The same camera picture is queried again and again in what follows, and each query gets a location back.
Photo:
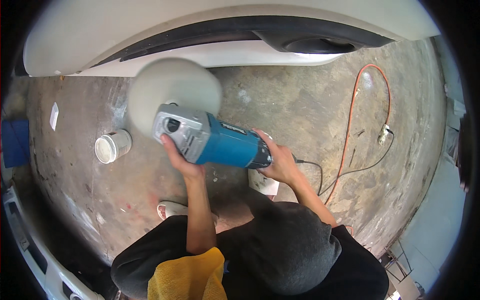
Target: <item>blue object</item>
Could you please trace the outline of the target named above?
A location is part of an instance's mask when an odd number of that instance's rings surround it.
[[[196,164],[213,162],[240,168],[262,168],[270,164],[266,161],[270,159],[270,152],[257,133],[218,121],[210,113],[207,115],[210,138]],[[255,160],[266,166],[256,165]]]
[[[30,162],[28,120],[2,121],[1,142],[3,162],[6,168]]]

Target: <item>concrete floor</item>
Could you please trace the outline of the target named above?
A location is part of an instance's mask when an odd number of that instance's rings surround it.
[[[379,165],[341,178],[329,208],[338,223],[353,226],[354,237],[378,256],[415,213],[440,154],[446,100],[430,40],[361,49],[317,67],[210,71],[224,89],[219,119],[261,128],[298,158],[321,164],[326,187],[338,172],[355,77],[368,63],[380,66],[391,85],[389,123],[395,142]],[[66,224],[108,262],[160,223],[158,201],[186,202],[182,178],[162,146],[143,137],[127,118],[131,82],[131,78],[24,78],[17,80],[12,93],[27,101],[36,180]],[[391,138],[384,146],[376,143],[387,112],[381,75],[369,68],[359,87],[345,172],[376,162]],[[55,132],[48,123],[54,102],[60,110]],[[104,165],[95,156],[94,142],[120,128],[131,133],[132,149]],[[354,134],[362,130],[360,136]],[[317,189],[319,170],[300,168]],[[220,215],[217,231],[250,220],[241,200],[248,189],[246,170],[210,164],[207,173],[211,205]],[[275,200],[296,201],[283,184]]]

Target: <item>extension cord plug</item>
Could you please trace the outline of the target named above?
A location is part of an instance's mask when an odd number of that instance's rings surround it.
[[[377,142],[380,145],[383,145],[385,143],[385,139],[387,138],[387,134],[390,131],[390,127],[387,124],[384,124],[382,126],[382,130],[380,131],[380,134],[378,135],[378,140]]]

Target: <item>man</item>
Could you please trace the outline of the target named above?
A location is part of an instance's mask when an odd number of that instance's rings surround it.
[[[298,204],[272,202],[250,190],[254,219],[215,234],[205,168],[162,142],[182,173],[188,216],[170,216],[120,253],[111,269],[136,299],[379,299],[388,277],[375,257],[339,226],[297,168],[292,153],[263,131],[273,163],[259,171],[287,184]]]

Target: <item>blue cloth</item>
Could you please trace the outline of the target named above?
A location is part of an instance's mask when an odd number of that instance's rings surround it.
[[[30,162],[28,120],[2,121],[1,141],[3,162],[6,168]]]

